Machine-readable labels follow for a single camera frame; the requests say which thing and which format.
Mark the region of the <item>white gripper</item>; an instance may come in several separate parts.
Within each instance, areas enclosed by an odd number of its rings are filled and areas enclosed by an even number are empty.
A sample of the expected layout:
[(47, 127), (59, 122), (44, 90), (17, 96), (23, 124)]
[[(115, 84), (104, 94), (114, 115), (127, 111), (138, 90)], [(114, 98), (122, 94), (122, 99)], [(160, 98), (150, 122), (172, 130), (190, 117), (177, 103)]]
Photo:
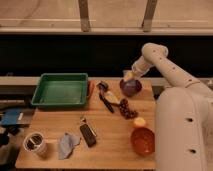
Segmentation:
[(134, 77), (135, 78), (140, 78), (143, 77), (151, 68), (153, 65), (149, 63), (143, 56), (141, 56), (138, 60), (136, 60), (131, 69), (128, 70), (123, 77), (123, 80), (125, 82), (132, 80)]

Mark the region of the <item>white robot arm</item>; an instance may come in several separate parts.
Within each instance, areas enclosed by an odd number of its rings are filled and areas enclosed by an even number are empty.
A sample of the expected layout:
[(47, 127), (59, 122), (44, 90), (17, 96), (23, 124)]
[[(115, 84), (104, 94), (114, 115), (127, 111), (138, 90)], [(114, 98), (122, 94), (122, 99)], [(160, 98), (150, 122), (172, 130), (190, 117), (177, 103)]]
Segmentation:
[(156, 171), (207, 171), (203, 126), (213, 122), (213, 90), (168, 59), (168, 48), (146, 43), (125, 73), (130, 80), (156, 67), (170, 84), (155, 108)]

